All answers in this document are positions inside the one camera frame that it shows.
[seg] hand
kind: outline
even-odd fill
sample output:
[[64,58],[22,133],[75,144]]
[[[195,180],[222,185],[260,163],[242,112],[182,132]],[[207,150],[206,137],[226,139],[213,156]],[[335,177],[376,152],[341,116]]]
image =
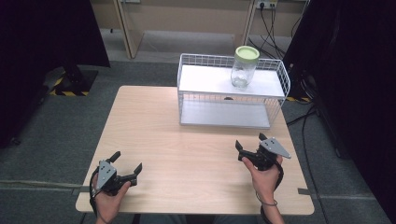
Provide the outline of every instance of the hand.
[[[281,164],[283,158],[281,156],[277,156],[276,160],[277,162],[279,162],[279,164]],[[279,171],[277,167],[273,165],[270,169],[266,171],[259,171],[248,158],[242,158],[242,162],[250,171],[253,188],[258,193],[262,202],[270,204],[275,203],[274,191],[276,188],[276,181],[279,176]]]
[[[96,188],[96,183],[98,180],[98,174],[93,178],[93,187]],[[96,210],[97,216],[96,224],[99,223],[111,223],[113,219],[117,216],[120,210],[121,201],[128,191],[129,187],[131,187],[131,182],[127,181],[125,184],[119,189],[116,196],[112,196],[104,191],[99,192],[96,197]]]

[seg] glass jar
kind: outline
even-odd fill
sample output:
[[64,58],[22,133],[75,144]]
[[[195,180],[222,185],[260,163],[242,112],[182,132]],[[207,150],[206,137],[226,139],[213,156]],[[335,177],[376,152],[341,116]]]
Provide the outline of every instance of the glass jar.
[[231,82],[237,89],[244,90],[253,79],[260,53],[250,46],[235,50]]

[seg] jar lid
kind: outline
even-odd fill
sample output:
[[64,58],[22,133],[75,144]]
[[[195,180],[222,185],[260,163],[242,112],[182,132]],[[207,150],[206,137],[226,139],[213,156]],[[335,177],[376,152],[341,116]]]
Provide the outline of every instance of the jar lid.
[[235,50],[235,59],[241,63],[257,63],[260,53],[253,47],[241,46]]

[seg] gray carpet floor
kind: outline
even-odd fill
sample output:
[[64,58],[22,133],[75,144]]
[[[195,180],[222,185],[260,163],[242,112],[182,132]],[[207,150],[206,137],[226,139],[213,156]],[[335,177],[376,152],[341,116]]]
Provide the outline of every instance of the gray carpet floor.
[[[81,69],[99,71],[90,93],[48,95],[24,126],[21,144],[0,150],[0,223],[93,223],[93,214],[75,208],[78,186],[87,175],[119,87],[177,85],[176,63],[111,62],[111,68]],[[60,75],[59,69],[48,73],[47,84],[51,87]],[[291,121],[310,106],[287,101],[282,111]],[[300,120],[289,128],[315,213],[284,216],[286,222],[390,223],[353,161],[336,156],[321,119],[308,117],[304,133],[303,124]],[[133,215],[120,214],[114,223],[132,219]]]

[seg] table top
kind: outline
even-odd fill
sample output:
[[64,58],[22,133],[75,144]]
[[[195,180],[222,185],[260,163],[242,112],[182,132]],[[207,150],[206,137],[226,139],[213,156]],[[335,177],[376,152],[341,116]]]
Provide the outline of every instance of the table top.
[[[83,185],[89,186],[100,160],[120,151],[112,163],[118,175],[130,175],[143,163],[121,212],[257,215],[260,202],[234,144],[238,140],[254,152],[259,133],[275,137],[291,155],[283,160],[285,176],[275,192],[279,211],[312,214],[310,195],[299,193],[307,186],[281,111],[270,130],[180,125],[175,87],[119,89]],[[88,192],[78,195],[76,208],[92,211]]]

